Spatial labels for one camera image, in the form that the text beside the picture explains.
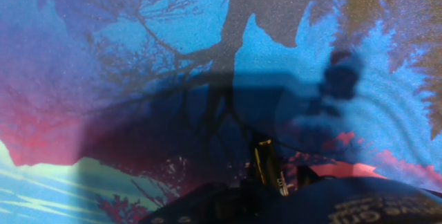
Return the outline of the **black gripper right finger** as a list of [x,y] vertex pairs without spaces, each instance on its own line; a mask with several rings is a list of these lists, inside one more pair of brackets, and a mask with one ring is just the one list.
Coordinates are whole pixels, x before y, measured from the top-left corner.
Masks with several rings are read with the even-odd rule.
[[322,180],[322,178],[307,165],[297,166],[296,170],[296,180],[298,188],[303,188]]

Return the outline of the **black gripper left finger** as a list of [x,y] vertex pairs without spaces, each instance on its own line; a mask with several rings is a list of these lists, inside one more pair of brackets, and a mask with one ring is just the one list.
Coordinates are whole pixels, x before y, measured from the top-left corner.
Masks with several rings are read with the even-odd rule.
[[147,214],[138,224],[238,224],[258,213],[258,182],[244,179],[237,187],[205,183]]

